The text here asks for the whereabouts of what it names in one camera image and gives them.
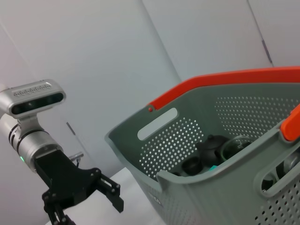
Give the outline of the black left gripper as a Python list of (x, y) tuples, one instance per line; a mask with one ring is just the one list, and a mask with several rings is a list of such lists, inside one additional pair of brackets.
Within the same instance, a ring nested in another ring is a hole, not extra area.
[(37, 174), (49, 187), (42, 194), (42, 199), (52, 225), (75, 225), (63, 209), (81, 203), (96, 188), (119, 213), (124, 210), (120, 184), (101, 174), (98, 168), (80, 169), (60, 150), (36, 158), (34, 166)]

